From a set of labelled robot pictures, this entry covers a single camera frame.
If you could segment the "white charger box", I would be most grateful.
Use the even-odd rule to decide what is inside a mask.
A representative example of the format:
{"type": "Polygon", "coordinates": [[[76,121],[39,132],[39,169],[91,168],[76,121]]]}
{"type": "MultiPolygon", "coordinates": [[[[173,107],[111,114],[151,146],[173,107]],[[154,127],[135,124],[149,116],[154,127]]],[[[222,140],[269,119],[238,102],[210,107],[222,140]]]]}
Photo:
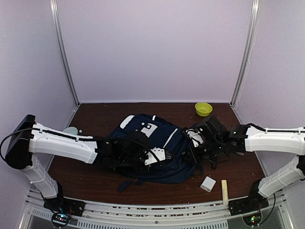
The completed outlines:
{"type": "Polygon", "coordinates": [[[207,176],[203,182],[200,185],[200,188],[207,191],[207,192],[211,192],[213,187],[215,186],[216,181],[212,178],[210,178],[209,176],[207,176]]]}

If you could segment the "navy blue student backpack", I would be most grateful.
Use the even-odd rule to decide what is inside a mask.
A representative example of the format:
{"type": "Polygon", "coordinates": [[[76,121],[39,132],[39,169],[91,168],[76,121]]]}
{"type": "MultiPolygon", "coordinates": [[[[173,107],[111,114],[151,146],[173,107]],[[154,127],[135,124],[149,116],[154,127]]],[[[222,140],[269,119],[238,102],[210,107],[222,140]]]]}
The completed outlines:
{"type": "Polygon", "coordinates": [[[179,184],[204,173],[197,149],[203,140],[193,128],[180,128],[155,115],[129,115],[109,139],[111,151],[100,162],[128,177],[118,192],[144,182],[179,184]]]}

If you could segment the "pale yellow highlighter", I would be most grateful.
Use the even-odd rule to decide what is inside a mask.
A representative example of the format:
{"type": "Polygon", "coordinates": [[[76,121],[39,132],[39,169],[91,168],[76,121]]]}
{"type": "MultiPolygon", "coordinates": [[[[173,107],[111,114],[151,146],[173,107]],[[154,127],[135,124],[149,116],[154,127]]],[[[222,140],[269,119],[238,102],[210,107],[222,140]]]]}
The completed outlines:
{"type": "Polygon", "coordinates": [[[221,181],[221,185],[222,185],[222,198],[223,198],[223,204],[224,204],[224,205],[228,205],[229,198],[228,198],[227,181],[223,179],[223,180],[221,181]]]}

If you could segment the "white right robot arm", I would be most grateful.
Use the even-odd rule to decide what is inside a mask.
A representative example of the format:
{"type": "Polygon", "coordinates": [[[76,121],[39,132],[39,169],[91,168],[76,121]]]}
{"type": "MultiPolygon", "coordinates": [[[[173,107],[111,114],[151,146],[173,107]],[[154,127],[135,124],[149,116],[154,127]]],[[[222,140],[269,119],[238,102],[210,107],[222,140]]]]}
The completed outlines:
{"type": "Polygon", "coordinates": [[[263,128],[252,123],[236,125],[227,130],[215,116],[204,118],[186,136],[200,153],[215,159],[218,154],[256,151],[285,152],[294,158],[272,175],[259,179],[251,186],[248,197],[228,202],[232,215],[267,207],[268,198],[284,187],[305,178],[305,129],[263,128]]]}

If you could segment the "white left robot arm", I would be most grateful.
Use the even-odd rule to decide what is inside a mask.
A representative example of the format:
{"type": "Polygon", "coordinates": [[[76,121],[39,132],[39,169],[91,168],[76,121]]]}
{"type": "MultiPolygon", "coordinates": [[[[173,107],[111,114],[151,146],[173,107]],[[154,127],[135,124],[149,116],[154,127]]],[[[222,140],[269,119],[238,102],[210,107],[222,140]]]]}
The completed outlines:
{"type": "Polygon", "coordinates": [[[21,170],[40,192],[44,207],[54,213],[82,212],[84,203],[64,197],[62,186],[41,165],[38,154],[71,158],[89,165],[137,168],[158,162],[155,149],[141,131],[127,137],[93,137],[68,134],[45,127],[27,115],[16,129],[2,140],[9,140],[1,159],[14,169],[21,170]]]}

